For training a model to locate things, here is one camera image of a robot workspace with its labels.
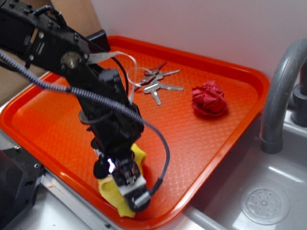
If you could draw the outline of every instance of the key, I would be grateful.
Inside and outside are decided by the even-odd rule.
[[[168,72],[158,72],[154,78],[154,81],[155,80],[161,80],[163,79],[164,76],[168,76],[168,75],[171,75],[171,74],[175,74],[175,73],[178,73],[180,72],[179,69],[177,70],[173,70],[173,71],[168,71]]]
[[[155,78],[155,74],[147,75],[147,76],[145,76],[141,79],[139,85],[147,84],[147,83],[151,82],[154,78]]]
[[[182,91],[182,90],[183,90],[183,87],[176,86],[176,85],[166,85],[166,84],[162,84],[162,83],[159,82],[158,80],[157,80],[157,81],[154,81],[153,84],[156,85],[155,87],[156,87],[157,89],[178,90],[178,91]]]
[[[158,65],[156,68],[150,69],[149,71],[145,70],[144,71],[144,75],[153,75],[153,74],[157,74],[160,69],[162,68],[163,65],[166,64],[166,61],[162,62],[160,65]]]
[[[161,105],[161,100],[159,98],[159,95],[157,93],[157,90],[160,88],[158,83],[152,83],[149,86],[147,86],[146,88],[144,88],[144,93],[151,93],[151,95],[153,96],[155,102],[157,102],[158,105]]]

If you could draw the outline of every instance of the faucet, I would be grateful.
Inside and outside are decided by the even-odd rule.
[[[298,75],[300,83],[294,86]],[[271,81],[260,132],[260,147],[266,153],[283,149],[283,123],[290,98],[295,104],[292,121],[307,127],[307,38],[289,46]]]

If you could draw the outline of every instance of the crumpled red fabric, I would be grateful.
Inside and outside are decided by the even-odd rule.
[[[228,108],[223,90],[213,80],[192,89],[192,107],[196,112],[209,116],[219,116]]]

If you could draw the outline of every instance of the sink basin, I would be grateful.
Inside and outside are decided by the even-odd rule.
[[[275,155],[260,150],[259,133],[257,117],[191,206],[228,230],[306,229],[307,129],[285,123]]]

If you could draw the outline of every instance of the drain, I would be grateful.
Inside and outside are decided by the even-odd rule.
[[[282,190],[268,184],[256,184],[242,195],[241,207],[244,214],[252,221],[271,225],[287,216],[290,205]]]

